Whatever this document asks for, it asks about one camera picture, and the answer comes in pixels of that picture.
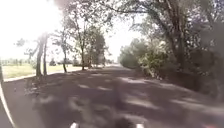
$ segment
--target bush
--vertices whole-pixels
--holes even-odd
[[[50,66],[56,66],[56,62],[52,59],[49,65]]]
[[[36,69],[37,68],[37,62],[36,61],[31,61],[30,62],[30,65],[33,69]]]

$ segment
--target sky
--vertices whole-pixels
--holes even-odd
[[[35,40],[41,33],[51,32],[60,26],[61,15],[53,2],[46,0],[2,0],[0,1],[0,56],[7,58],[26,58],[24,48],[14,44],[20,39]],[[130,31],[130,22],[117,21],[113,30],[105,33],[106,44],[112,54],[109,58],[117,60],[120,48],[130,44],[138,32]]]

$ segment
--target dry grass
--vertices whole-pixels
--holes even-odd
[[[22,65],[22,66],[3,66],[3,75],[4,78],[15,78],[20,76],[27,76],[31,74],[35,74],[35,69],[33,69],[30,65]],[[68,65],[68,71],[81,70],[81,67],[73,67],[72,65]],[[63,71],[62,65],[57,66],[47,66],[48,73]]]

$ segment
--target shrub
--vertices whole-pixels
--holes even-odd
[[[49,65],[50,66],[56,66],[56,62],[52,59]]]

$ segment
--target asphalt road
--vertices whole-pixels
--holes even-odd
[[[2,102],[0,102],[0,127],[1,128],[12,128],[12,125],[9,122],[9,119],[5,113]]]
[[[73,122],[80,128],[122,128],[127,124],[143,124],[145,128],[224,127],[223,104],[119,66],[52,74],[34,94],[26,94],[27,84],[27,79],[4,84],[19,128],[69,128]]]

